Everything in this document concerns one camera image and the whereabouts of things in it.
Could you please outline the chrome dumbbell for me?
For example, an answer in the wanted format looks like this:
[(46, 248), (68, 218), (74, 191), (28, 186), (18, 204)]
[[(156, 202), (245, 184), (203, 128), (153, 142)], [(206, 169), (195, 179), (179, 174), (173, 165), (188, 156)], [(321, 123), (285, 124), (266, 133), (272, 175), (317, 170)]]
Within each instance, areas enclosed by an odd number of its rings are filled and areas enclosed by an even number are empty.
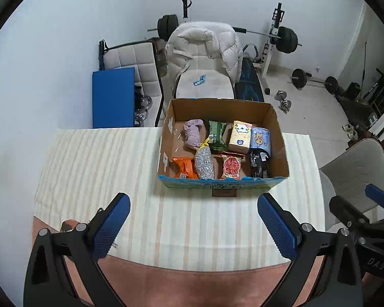
[(283, 111), (283, 113), (287, 114), (290, 112), (292, 102), (287, 99), (287, 93), (285, 91), (279, 90), (275, 95), (275, 100), (280, 103), (279, 109)]

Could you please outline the small blue packet on chair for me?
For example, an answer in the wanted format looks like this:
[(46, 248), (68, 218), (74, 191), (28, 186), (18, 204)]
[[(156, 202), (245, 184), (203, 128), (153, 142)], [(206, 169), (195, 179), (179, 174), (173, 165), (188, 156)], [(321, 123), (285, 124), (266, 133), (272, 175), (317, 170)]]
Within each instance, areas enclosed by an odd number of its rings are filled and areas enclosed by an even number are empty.
[(201, 75), (201, 77), (198, 80), (193, 82), (193, 85), (194, 86), (199, 86), (199, 85), (204, 84), (205, 81), (206, 81), (206, 75)]

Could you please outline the blue foam mat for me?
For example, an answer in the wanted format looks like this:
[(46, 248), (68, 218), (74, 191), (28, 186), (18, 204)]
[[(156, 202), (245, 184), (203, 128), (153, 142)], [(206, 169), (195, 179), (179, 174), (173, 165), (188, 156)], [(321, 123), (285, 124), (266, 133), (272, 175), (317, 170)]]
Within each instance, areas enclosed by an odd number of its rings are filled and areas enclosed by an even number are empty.
[(133, 67), (93, 72), (93, 128), (134, 127), (134, 93)]

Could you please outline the red floral snack packet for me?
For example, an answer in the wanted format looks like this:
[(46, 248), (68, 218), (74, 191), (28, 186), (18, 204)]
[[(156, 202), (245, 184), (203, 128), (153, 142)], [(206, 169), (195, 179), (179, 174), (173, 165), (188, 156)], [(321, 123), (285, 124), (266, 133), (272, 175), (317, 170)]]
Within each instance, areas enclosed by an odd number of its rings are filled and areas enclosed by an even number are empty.
[(221, 178), (223, 180), (239, 180), (241, 178), (241, 167), (245, 156), (234, 153), (222, 153), (218, 155), (218, 157), (222, 159)]

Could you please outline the blue cat tissue pack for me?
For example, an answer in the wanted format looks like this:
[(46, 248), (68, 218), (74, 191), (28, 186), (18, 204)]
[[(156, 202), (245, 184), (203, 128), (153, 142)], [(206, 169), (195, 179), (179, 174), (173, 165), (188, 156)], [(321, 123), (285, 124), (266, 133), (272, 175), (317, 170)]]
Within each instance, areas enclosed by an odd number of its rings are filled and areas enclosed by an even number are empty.
[(250, 149), (264, 150), (271, 153), (270, 130), (266, 128), (253, 127), (251, 129)]

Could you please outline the white squat rack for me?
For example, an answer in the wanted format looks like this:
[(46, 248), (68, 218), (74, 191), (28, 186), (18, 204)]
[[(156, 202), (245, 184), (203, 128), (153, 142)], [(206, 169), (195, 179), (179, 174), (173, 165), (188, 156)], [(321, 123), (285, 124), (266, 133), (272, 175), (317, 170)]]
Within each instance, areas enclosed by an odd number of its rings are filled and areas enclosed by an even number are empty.
[[(279, 2), (276, 9), (274, 9), (272, 16), (272, 23), (270, 25), (269, 35), (278, 35), (278, 29), (280, 27), (280, 23), (282, 22), (284, 16), (284, 11), (282, 9), (282, 3)], [(273, 49), (275, 47), (275, 43), (277, 42), (277, 38), (269, 37), (265, 44), (263, 45), (263, 51), (260, 59), (260, 70), (261, 77), (265, 78), (268, 72), (268, 68), (270, 66), (270, 61), (273, 54)]]

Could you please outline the green snack packet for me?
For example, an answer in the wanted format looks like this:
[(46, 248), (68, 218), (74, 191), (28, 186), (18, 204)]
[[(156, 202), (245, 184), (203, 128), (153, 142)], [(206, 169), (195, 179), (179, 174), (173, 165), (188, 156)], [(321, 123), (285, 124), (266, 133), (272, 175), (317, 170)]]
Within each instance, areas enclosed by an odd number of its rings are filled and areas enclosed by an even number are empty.
[(227, 151), (228, 147), (223, 140), (223, 135), (228, 126), (226, 122), (209, 120), (209, 147), (212, 151), (223, 152)]

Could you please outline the black weight bench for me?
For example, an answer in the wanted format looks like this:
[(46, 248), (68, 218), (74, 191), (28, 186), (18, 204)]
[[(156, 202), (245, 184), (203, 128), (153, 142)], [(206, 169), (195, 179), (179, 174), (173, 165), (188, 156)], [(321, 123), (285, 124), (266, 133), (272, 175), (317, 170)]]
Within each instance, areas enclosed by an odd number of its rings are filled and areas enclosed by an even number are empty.
[[(250, 57), (246, 50), (252, 46), (255, 55)], [(261, 90), (261, 83), (257, 75), (257, 70), (253, 65), (259, 57), (259, 52), (254, 44), (246, 44), (243, 47), (243, 59), (241, 66), (241, 77), (239, 82), (235, 84), (235, 99), (244, 101), (264, 102), (263, 92)]]

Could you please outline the striped cat tablecloth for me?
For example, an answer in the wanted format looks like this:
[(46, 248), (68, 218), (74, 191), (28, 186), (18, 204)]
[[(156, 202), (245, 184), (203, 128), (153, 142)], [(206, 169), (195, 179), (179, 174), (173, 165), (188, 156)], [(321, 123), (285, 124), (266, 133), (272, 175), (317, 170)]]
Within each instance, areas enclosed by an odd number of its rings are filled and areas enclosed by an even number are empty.
[(257, 212), (259, 191), (216, 198), (157, 176), (160, 128), (60, 130), (33, 230), (87, 223), (117, 193), (130, 214), (100, 267), (128, 306), (259, 306), (289, 266)]

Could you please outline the grey quilted chair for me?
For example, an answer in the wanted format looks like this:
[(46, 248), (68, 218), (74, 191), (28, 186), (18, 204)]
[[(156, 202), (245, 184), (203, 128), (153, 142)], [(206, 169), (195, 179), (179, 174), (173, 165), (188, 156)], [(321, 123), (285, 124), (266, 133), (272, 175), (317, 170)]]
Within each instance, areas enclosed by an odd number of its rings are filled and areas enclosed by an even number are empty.
[(98, 43), (99, 70), (133, 68), (136, 97), (135, 126), (157, 127), (164, 118), (164, 88), (152, 39), (108, 47)]

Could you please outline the white puffer jacket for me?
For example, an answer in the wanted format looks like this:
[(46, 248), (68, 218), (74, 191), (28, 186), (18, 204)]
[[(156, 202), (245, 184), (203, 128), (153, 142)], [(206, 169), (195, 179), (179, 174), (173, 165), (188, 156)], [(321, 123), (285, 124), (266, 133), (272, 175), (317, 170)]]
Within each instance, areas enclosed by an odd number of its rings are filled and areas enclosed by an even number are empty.
[(243, 49), (240, 41), (232, 43), (217, 40), (194, 40), (183, 35), (171, 35), (165, 46), (165, 57), (168, 64), (168, 75), (173, 82), (177, 82), (180, 76), (191, 66), (194, 58), (193, 45), (203, 45), (203, 55), (210, 59), (220, 59), (220, 66), (224, 68), (232, 83), (236, 83), (241, 77)]

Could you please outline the cardboard milk box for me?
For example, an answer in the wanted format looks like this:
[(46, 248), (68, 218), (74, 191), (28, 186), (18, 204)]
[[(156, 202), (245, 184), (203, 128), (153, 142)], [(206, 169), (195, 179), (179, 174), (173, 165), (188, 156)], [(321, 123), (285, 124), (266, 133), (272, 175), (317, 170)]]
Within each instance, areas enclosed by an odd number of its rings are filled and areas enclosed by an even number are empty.
[[(194, 157), (195, 151), (184, 143), (182, 133), (184, 124), (191, 119), (203, 121), (214, 120), (227, 122), (224, 134), (227, 139), (229, 129), (235, 120), (251, 123), (255, 127), (270, 131), (271, 158), (268, 164), (268, 178), (260, 179), (250, 176), (250, 161), (243, 162), (241, 178), (220, 179), (222, 164), (214, 160), (215, 180), (176, 178), (179, 169), (172, 162), (174, 157)], [(262, 189), (270, 190), (289, 178), (289, 164), (286, 157), (285, 143), (278, 123), (276, 111), (269, 103), (217, 98), (179, 98), (169, 103), (162, 128), (158, 178), (169, 188), (178, 189)]]

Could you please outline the yellow glitter sponge pouch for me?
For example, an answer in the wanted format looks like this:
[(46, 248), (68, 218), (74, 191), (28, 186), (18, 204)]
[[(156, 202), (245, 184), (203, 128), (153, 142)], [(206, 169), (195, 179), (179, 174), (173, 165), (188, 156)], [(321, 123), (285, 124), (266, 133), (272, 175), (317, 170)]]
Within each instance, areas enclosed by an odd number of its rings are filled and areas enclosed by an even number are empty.
[(209, 147), (210, 138), (206, 138), (195, 154), (195, 167), (198, 178), (201, 180), (213, 180), (215, 178), (214, 164), (211, 158), (211, 149)]

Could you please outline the barbell on rack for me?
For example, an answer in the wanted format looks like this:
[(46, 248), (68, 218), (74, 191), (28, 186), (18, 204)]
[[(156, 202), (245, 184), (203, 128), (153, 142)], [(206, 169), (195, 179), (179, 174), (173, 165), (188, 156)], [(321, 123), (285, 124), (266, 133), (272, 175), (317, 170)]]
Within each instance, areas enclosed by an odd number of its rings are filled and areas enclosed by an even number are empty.
[(281, 52), (290, 54), (293, 53), (301, 44), (298, 42), (297, 34), (291, 28), (280, 26), (276, 34), (256, 32), (253, 30), (247, 30), (246, 28), (240, 28), (231, 26), (226, 23), (212, 22), (212, 21), (189, 21), (179, 23), (176, 15), (164, 15), (158, 19), (155, 28), (148, 29), (147, 32), (157, 31), (158, 38), (165, 42), (170, 40), (171, 35), (183, 35), (193, 38), (194, 40), (203, 40), (207, 38), (209, 40), (217, 40), (221, 42), (232, 43), (234, 40), (238, 40), (238, 33), (242, 34), (256, 34), (264, 37), (268, 37), (275, 46), (275, 48)]

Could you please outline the beige chair with jacket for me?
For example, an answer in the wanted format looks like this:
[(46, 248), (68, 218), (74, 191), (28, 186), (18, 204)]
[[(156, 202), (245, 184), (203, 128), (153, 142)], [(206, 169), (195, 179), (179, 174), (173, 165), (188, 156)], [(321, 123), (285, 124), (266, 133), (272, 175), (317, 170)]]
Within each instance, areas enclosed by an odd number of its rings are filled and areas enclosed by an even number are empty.
[[(170, 80), (174, 98), (226, 98), (233, 99), (234, 86), (220, 59), (210, 59), (203, 55), (203, 45), (193, 45), (195, 51), (191, 66), (180, 76), (177, 82)], [(206, 75), (204, 84), (194, 86), (193, 82)]]

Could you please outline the grey shell chair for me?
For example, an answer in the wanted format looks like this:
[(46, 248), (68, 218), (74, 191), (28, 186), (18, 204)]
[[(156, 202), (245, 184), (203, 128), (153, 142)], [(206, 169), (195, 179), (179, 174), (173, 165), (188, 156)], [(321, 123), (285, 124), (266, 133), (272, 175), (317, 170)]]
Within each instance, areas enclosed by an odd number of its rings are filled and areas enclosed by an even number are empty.
[(363, 139), (319, 169), (325, 208), (325, 228), (339, 220), (330, 212), (329, 202), (340, 195), (360, 212), (376, 207), (365, 195), (366, 186), (374, 184), (384, 191), (384, 150), (374, 139)]

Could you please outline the purple plush cloth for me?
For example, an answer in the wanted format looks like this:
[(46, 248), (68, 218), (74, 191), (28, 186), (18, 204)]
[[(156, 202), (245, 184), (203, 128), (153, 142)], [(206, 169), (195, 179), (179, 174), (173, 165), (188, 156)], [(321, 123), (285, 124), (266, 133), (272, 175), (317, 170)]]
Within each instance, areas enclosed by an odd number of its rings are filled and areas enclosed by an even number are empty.
[(187, 147), (197, 150), (201, 145), (200, 129), (204, 123), (201, 119), (188, 120), (183, 127), (185, 144)]

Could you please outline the barbell on floor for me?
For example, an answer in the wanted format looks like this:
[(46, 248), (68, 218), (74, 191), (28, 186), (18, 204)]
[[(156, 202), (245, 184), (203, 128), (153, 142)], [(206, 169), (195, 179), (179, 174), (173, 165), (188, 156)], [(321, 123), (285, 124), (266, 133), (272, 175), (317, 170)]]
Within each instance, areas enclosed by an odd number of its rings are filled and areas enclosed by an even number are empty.
[(310, 73), (306, 73), (306, 71), (299, 68), (293, 70), (291, 74), (291, 82), (298, 90), (303, 89), (306, 85), (314, 83), (324, 85), (325, 89), (330, 94), (335, 94), (338, 90), (338, 80), (336, 80), (333, 76), (329, 76), (325, 80), (320, 80), (318, 78), (314, 78)]

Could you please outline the orange snack packet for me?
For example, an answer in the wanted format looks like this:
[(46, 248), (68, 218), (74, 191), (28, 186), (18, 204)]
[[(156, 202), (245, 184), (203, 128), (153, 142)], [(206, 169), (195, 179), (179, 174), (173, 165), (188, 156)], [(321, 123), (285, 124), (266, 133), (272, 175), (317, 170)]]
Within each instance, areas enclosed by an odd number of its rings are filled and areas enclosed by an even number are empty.
[(194, 166), (194, 158), (191, 157), (172, 157), (172, 163), (176, 166), (175, 178), (198, 179), (198, 173)]

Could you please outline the black snack packet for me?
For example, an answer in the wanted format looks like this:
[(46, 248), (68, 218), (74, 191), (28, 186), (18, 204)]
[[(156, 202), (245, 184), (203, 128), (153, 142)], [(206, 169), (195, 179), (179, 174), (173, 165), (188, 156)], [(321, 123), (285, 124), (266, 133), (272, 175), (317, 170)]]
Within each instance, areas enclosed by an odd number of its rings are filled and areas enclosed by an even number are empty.
[(254, 149), (249, 153), (251, 176), (253, 178), (266, 179), (269, 178), (268, 162), (270, 159), (269, 154), (262, 149)]

